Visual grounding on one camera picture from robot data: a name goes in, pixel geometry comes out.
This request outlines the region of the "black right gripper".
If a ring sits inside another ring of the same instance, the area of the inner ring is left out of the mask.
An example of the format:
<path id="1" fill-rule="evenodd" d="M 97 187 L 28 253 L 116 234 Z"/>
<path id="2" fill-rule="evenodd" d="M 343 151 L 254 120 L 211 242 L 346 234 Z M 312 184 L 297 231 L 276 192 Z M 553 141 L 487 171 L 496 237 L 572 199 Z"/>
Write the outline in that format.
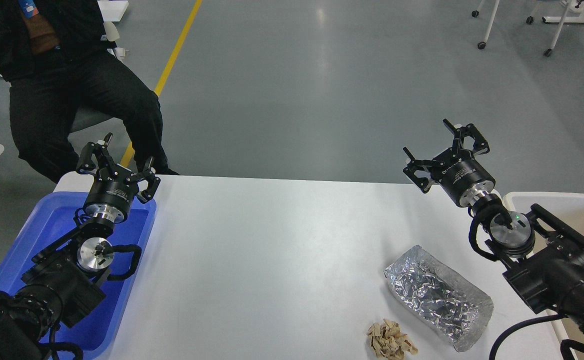
<path id="1" fill-rule="evenodd" d="M 452 145 L 446 150 L 454 161 L 445 163 L 435 159 L 417 159 L 404 146 L 402 150 L 408 160 L 403 173 L 423 194 L 438 183 L 457 207 L 472 207 L 478 198 L 491 193 L 497 184 L 495 178 L 474 159 L 490 153 L 490 144 L 473 123 L 453 125 L 444 118 L 443 124 L 454 135 Z M 474 141 L 471 148 L 465 147 L 467 138 Z"/>

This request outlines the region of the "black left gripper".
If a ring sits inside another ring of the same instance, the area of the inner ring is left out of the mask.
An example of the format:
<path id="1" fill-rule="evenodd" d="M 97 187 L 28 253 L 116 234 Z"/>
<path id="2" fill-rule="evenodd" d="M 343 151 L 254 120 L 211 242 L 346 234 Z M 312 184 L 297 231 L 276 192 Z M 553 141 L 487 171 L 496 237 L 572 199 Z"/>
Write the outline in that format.
<path id="1" fill-rule="evenodd" d="M 142 204 L 155 197 L 161 179 L 152 170 L 154 157 L 150 156 L 136 173 L 136 182 L 146 182 L 146 189 L 140 191 L 137 183 L 127 182 L 132 172 L 127 168 L 114 170 L 113 158 L 107 150 L 112 137 L 113 133 L 109 132 L 103 140 L 89 141 L 82 148 L 75 171 L 94 177 L 82 206 L 85 214 L 118 224 L 128 218 L 135 196 Z"/>

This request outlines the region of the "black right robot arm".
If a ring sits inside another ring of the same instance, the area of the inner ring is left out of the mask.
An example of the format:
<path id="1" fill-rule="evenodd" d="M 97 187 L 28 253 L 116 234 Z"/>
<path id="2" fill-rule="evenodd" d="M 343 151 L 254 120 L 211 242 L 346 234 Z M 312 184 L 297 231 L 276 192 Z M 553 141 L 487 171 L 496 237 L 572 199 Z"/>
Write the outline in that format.
<path id="1" fill-rule="evenodd" d="M 510 326 L 495 340 L 490 359 L 509 335 L 543 322 L 569 318 L 584 335 L 584 235 L 538 203 L 527 213 L 508 210 L 495 193 L 495 178 L 476 160 L 490 151 L 482 133 L 472 123 L 443 119 L 443 124 L 453 134 L 452 145 L 433 159 L 417 159 L 406 149 L 403 172 L 422 193 L 438 184 L 457 207 L 466 208 L 473 251 L 506 267 L 504 278 L 534 313 L 554 312 Z M 564 339 L 560 350 L 572 360 L 573 351 L 584 353 L 584 343 Z"/>

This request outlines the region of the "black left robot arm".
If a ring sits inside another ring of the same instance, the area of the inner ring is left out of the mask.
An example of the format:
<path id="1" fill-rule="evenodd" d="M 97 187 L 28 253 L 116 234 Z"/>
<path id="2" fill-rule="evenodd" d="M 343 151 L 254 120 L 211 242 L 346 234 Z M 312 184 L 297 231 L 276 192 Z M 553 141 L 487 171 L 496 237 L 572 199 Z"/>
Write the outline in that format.
<path id="1" fill-rule="evenodd" d="M 161 183 L 149 157 L 140 171 L 118 164 L 108 152 L 110 139 L 88 142 L 75 170 L 93 177 L 75 226 L 32 258 L 23 287 L 12 296 L 0 291 L 0 360 L 58 359 L 60 352 L 75 360 L 84 351 L 74 342 L 57 342 L 61 325 L 77 325 L 106 298 L 102 284 L 125 281 L 142 258 L 138 244 L 112 244 L 116 224 L 129 218 L 134 200 L 150 202 Z"/>

